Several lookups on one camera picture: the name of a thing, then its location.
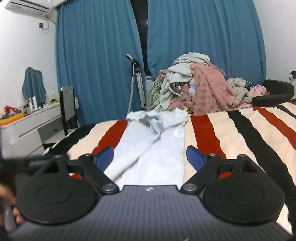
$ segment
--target round black disc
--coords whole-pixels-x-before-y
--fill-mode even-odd
[[[21,215],[47,225],[77,220],[89,213],[96,203],[97,194],[87,182],[59,173],[38,177],[17,195]]]
[[[217,180],[204,192],[205,207],[231,223],[276,221],[284,205],[282,190],[264,175],[240,173]]]

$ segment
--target mirror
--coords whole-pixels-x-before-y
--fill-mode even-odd
[[[40,102],[45,103],[45,93],[41,71],[28,67],[22,84],[22,94],[25,100],[36,96],[38,106],[40,106]]]

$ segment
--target air conditioner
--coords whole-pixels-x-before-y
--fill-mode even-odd
[[[47,12],[54,7],[53,1],[54,0],[10,0],[5,8],[45,16]]]

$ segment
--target black stripe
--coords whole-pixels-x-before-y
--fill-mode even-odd
[[[292,231],[295,232],[296,187],[287,166],[282,162],[277,153],[266,144],[252,123],[239,111],[228,112],[228,116],[234,121],[235,127],[243,136],[248,148],[254,153],[258,164],[283,190],[285,203],[289,209],[288,219],[292,225]]]
[[[48,7],[42,6],[42,5],[40,5],[40,4],[38,4],[38,3],[35,3],[35,2],[31,2],[31,1],[28,1],[28,0],[19,0],[19,1],[21,1],[21,2],[26,2],[26,3],[32,4],[32,5],[36,5],[36,6],[38,6],[38,7],[42,7],[42,8],[44,8],[44,9],[49,10]]]
[[[16,2],[11,2],[11,3],[17,4],[17,5],[21,5],[21,6],[25,6],[25,7],[32,8],[32,9],[36,9],[36,10],[41,11],[41,12],[45,12],[44,10],[41,10],[41,9],[38,9],[38,8],[34,8],[34,7],[30,7],[28,5],[24,5],[24,4],[20,4],[20,3],[16,3]]]
[[[276,105],[276,108],[286,112],[287,114],[289,114],[290,116],[292,116],[295,120],[296,120],[296,115],[294,115],[291,111],[289,111],[286,107],[280,105],[280,104],[277,104]]]
[[[54,148],[51,148],[49,154],[67,154],[70,148],[75,145],[80,139],[87,136],[91,129],[94,128],[96,124],[88,124],[79,127],[77,130],[73,131],[68,137],[61,140]]]

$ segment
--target white wall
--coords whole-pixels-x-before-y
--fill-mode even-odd
[[[46,93],[57,93],[55,59],[56,26],[37,18],[5,9],[8,0],[0,2],[0,111],[5,105],[19,106],[27,67],[40,70]]]
[[[289,82],[290,72],[296,71],[296,0],[253,2],[263,32],[267,79]]]

